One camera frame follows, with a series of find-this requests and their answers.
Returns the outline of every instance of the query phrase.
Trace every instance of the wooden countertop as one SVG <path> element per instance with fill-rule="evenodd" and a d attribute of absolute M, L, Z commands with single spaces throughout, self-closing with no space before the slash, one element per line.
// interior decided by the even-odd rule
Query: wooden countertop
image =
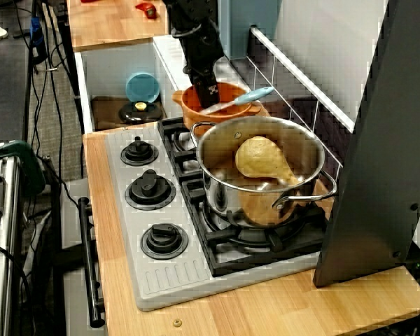
<path fill-rule="evenodd" d="M 150 1 L 157 19 L 149 20 L 135 8 L 138 0 L 67 0 L 73 51 L 124 46 L 151 41 L 168 34 L 167 9 L 161 0 Z"/>
<path fill-rule="evenodd" d="M 104 145 L 106 134 L 119 130 L 84 136 L 110 336 L 357 335 L 420 313 L 420 286 L 404 267 L 320 289 L 313 285 L 312 269 L 156 311 L 139 311 Z M 178 328 L 173 326 L 177 319 L 182 322 Z"/>

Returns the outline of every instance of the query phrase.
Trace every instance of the blue spatula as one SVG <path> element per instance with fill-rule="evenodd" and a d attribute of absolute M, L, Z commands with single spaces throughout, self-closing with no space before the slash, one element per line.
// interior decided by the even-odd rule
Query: blue spatula
<path fill-rule="evenodd" d="M 231 107 L 232 105 L 244 105 L 250 102 L 253 102 L 255 100 L 258 100 L 259 98 L 262 98 L 264 96 L 269 95 L 272 91 L 274 91 L 274 88 L 272 86 L 269 87 L 262 87 L 260 89 L 250 91 L 248 93 L 243 94 L 242 96 L 239 96 L 238 98 L 229 101 L 228 103 L 218 103 L 214 104 L 213 106 L 210 106 L 202 111 L 200 111 L 201 114 L 204 116 L 207 116 L 209 114 L 221 111 L 223 109 L 226 109 L 228 107 Z"/>

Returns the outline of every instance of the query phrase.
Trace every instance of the green clamp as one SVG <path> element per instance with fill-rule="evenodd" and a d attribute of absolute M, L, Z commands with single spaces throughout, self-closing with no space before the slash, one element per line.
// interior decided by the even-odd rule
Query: green clamp
<path fill-rule="evenodd" d="M 24 185 L 24 195 L 35 196 L 42 193 L 46 182 L 33 148 L 29 143 L 20 140 L 10 141 L 0 147 L 0 159 L 13 156 L 17 156 L 20 159 L 20 167 L 23 174 L 27 177 Z"/>

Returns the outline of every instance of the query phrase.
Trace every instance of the tile backsplash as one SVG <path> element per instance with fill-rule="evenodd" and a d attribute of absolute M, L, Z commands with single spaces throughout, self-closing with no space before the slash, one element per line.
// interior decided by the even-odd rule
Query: tile backsplash
<path fill-rule="evenodd" d="M 350 131 L 252 32 L 247 55 L 245 59 L 232 60 L 232 66 L 252 90 L 275 87 L 272 94 L 260 100 L 262 104 L 271 116 L 291 120 L 315 133 L 325 147 L 324 169 L 338 179 Z"/>

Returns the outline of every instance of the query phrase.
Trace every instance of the red object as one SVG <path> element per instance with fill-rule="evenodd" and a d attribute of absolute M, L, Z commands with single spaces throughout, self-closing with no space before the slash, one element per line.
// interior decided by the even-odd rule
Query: red object
<path fill-rule="evenodd" d="M 155 19 L 157 17 L 157 9 L 155 9 L 155 6 L 149 2 L 141 2 L 136 5 L 135 8 L 145 12 L 148 19 Z"/>

